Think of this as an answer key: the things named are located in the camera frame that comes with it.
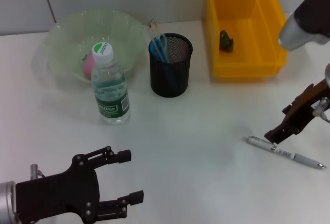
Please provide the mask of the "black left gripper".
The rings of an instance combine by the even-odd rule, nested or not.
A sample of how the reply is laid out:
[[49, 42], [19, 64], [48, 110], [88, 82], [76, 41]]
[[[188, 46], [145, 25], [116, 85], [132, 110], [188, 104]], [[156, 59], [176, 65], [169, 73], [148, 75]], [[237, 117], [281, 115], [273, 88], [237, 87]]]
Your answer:
[[63, 173], [16, 185], [16, 212], [22, 223], [37, 222], [64, 213], [79, 215], [83, 223], [124, 219], [129, 205], [143, 203], [144, 191], [116, 200], [99, 202], [100, 192], [94, 169], [131, 161], [131, 151], [113, 152], [110, 146], [73, 157]]

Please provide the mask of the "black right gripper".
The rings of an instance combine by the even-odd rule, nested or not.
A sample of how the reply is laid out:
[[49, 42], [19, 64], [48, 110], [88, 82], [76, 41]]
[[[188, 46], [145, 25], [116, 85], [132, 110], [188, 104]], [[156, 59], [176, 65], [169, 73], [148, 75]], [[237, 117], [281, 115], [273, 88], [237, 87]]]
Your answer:
[[314, 118], [312, 105], [325, 97], [329, 99], [329, 86], [325, 79], [316, 85], [309, 85], [282, 110], [285, 114], [282, 125], [266, 132], [264, 138], [278, 145], [287, 138], [287, 133], [299, 134]]

